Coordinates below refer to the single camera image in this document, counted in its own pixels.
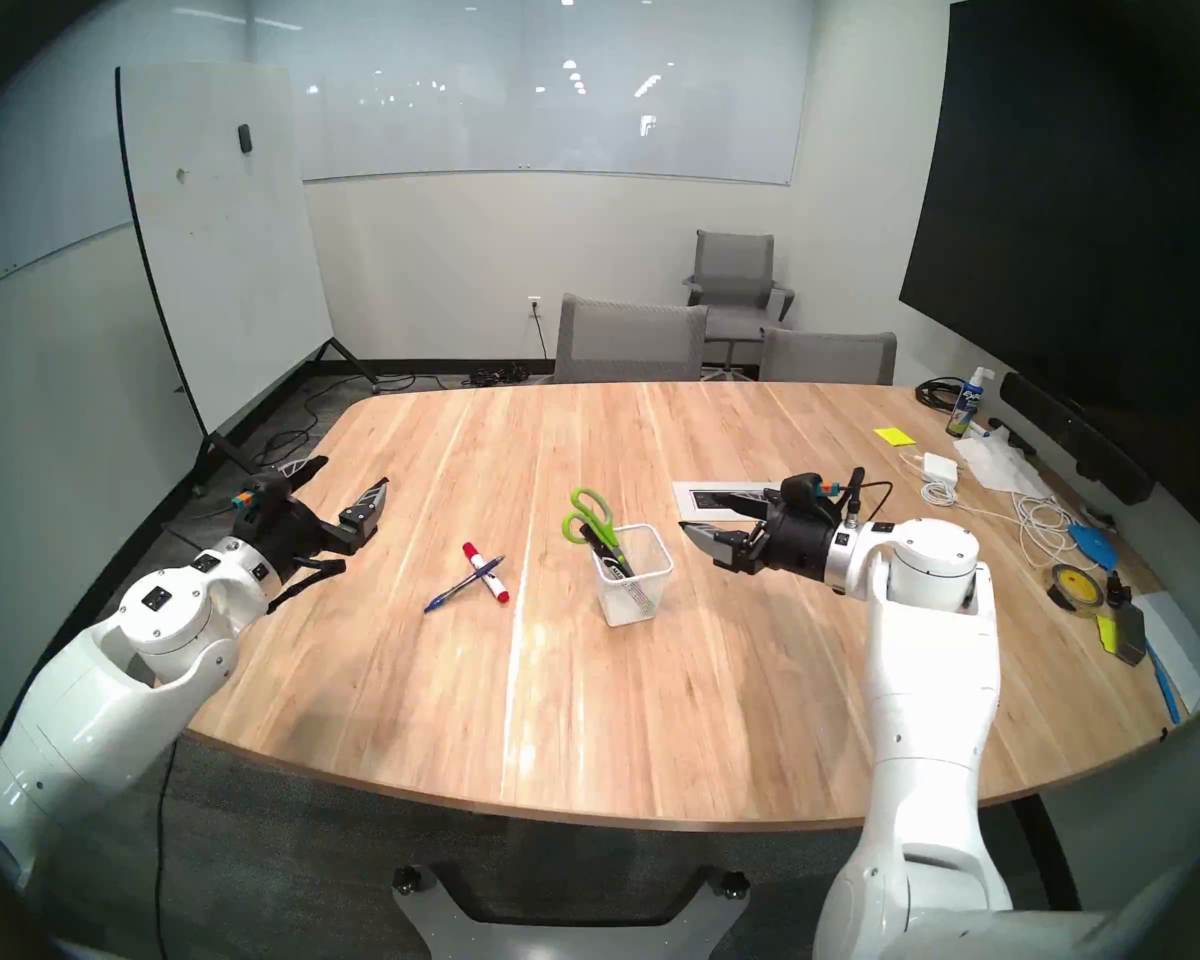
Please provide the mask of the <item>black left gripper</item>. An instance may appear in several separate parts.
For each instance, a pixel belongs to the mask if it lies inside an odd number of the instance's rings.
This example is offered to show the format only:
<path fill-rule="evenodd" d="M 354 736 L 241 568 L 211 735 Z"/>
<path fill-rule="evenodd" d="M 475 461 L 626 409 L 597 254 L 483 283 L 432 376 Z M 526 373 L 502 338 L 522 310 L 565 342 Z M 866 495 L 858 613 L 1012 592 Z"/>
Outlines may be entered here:
<path fill-rule="evenodd" d="M 299 490 L 328 466 L 326 455 L 308 455 L 270 468 L 271 487 Z M 347 569 L 346 557 L 358 553 L 376 535 L 382 520 L 389 478 L 379 478 L 337 517 L 337 528 L 319 520 L 294 498 L 252 498 L 245 503 L 245 544 L 262 554 L 280 586 L 300 568 L 314 570 L 296 586 L 280 592 L 268 608 L 280 608 L 310 586 L 331 580 Z"/>

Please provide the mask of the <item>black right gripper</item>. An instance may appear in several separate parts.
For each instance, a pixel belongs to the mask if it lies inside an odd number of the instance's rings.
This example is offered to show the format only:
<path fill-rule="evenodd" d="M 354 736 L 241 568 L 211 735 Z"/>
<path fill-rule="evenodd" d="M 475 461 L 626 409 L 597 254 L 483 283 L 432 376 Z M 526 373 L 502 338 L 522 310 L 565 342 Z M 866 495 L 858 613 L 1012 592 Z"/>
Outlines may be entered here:
<path fill-rule="evenodd" d="M 709 493 L 707 509 L 761 520 L 752 532 L 680 521 L 689 541 L 725 571 L 768 568 L 812 581 L 827 578 L 828 558 L 842 526 L 840 508 L 770 505 L 764 493 Z"/>

